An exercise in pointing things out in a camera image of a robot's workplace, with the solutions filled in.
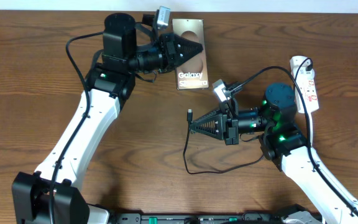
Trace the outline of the gold Galaxy smartphone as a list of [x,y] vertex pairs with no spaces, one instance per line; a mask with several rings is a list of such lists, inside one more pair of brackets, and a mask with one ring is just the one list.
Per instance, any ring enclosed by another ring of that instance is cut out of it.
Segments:
[[203,51],[176,69],[177,89],[208,89],[208,68],[202,19],[172,19],[173,32],[203,46]]

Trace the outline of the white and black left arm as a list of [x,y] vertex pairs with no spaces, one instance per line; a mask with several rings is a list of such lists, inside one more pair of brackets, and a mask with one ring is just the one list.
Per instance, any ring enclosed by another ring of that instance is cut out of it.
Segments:
[[136,21],[126,13],[105,18],[103,48],[86,75],[69,125],[34,173],[12,183],[17,223],[113,223],[114,214],[88,204],[81,188],[101,138],[145,74],[168,73],[200,54],[203,46],[166,31],[170,10],[160,7]]

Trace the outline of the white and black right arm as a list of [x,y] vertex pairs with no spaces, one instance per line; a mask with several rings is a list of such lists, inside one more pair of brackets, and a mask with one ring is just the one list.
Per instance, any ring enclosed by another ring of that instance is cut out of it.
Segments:
[[327,223],[358,223],[358,200],[335,178],[311,145],[311,134],[295,124],[297,105],[293,89],[284,83],[267,87],[262,105],[240,111],[234,87],[220,83],[214,89],[219,107],[193,119],[187,112],[188,132],[238,144],[241,134],[258,132],[263,157],[305,193]]

